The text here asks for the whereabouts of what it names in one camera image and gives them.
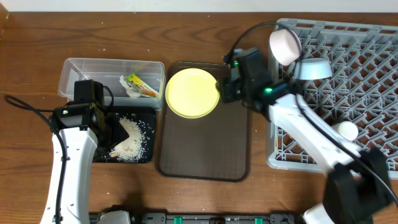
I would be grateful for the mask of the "rice and food scraps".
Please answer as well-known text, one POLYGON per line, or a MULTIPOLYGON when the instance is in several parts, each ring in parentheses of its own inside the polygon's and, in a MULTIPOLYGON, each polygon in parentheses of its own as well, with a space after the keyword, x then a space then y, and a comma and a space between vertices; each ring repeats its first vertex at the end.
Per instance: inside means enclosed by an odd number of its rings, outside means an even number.
POLYGON ((120 118, 119 122, 129 137, 114 147, 109 155, 122 162, 138 162, 144 153, 144 133, 135 121, 127 117, 120 118))

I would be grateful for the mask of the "yellow plate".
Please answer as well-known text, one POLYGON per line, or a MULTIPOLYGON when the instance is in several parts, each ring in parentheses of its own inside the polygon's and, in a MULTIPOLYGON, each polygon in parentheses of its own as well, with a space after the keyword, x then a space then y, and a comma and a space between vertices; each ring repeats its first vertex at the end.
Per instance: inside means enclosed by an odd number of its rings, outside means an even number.
POLYGON ((201 118, 217 106, 216 78, 199 68, 186 68, 171 76, 165 89, 168 107, 183 118, 201 118))

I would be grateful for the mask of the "white tissue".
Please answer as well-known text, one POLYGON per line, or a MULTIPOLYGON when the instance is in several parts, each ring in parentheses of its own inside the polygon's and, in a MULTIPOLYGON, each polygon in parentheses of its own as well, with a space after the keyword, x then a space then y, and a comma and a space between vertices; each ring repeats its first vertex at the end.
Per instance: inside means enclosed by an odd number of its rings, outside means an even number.
POLYGON ((119 82, 130 98, 139 98, 142 96, 142 93, 133 84, 126 81, 123 75, 119 77, 119 82))

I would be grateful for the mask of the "green snack wrapper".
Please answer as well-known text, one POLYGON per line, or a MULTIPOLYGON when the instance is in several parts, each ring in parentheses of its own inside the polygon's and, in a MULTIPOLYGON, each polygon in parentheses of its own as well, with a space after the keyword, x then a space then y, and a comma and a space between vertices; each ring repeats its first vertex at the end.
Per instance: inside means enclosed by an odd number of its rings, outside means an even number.
POLYGON ((156 98, 159 95, 159 92, 154 90, 151 86, 149 86, 146 82, 141 80, 135 73, 131 73, 128 77, 124 79, 128 85, 132 85, 135 87, 139 93, 142 95, 156 98))

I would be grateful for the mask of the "light blue bowl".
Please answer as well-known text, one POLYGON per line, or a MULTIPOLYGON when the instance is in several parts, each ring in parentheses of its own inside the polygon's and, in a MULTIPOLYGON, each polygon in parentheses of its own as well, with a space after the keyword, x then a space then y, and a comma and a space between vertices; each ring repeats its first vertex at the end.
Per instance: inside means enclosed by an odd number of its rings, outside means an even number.
POLYGON ((298 80, 319 80, 333 74, 329 60, 325 58, 306 58, 296 64, 294 78, 298 80))

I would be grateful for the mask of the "small white cup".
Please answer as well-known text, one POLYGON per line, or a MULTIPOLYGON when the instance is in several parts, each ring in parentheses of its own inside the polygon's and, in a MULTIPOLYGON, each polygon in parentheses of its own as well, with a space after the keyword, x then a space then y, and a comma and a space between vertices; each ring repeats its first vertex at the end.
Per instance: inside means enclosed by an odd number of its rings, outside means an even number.
POLYGON ((349 141, 354 141, 359 134, 357 125, 350 121, 342 121, 340 123, 334 124, 332 128, 349 141))

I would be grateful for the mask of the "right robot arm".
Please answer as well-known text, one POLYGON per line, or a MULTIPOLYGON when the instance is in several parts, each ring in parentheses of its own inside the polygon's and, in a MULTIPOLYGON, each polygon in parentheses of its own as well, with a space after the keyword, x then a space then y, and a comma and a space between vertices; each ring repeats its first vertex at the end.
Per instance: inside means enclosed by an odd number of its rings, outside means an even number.
POLYGON ((391 189, 386 157, 362 150, 314 113, 288 82, 222 78, 222 102, 241 101, 289 134, 326 175, 323 202, 303 214, 305 223, 368 223, 397 195, 391 189))

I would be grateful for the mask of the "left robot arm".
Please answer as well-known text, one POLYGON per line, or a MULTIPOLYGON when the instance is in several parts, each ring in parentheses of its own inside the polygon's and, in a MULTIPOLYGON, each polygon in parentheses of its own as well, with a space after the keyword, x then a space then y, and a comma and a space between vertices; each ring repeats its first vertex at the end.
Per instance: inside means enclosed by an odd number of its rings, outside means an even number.
POLYGON ((53 165, 41 223, 89 223, 91 165, 98 148, 107 151, 129 137, 115 113, 94 103, 55 108, 53 165))

